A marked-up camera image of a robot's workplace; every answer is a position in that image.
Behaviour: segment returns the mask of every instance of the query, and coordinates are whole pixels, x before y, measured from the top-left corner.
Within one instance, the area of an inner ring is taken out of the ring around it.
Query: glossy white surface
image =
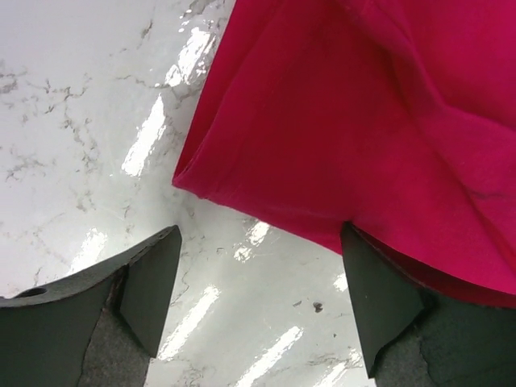
[[[372,385],[339,256],[170,185],[232,3],[2,3],[0,295],[177,223],[148,386]]]

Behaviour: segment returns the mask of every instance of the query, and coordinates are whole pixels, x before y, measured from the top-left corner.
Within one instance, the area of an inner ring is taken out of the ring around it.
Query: red fabric
[[[514,16],[514,0],[238,0],[173,183],[336,252],[351,220],[508,305]]]

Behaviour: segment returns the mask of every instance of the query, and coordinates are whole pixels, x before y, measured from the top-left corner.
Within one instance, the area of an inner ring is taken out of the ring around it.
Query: red cloth
[[[515,16],[238,0],[173,183],[336,252],[351,220],[437,290],[516,306]]]

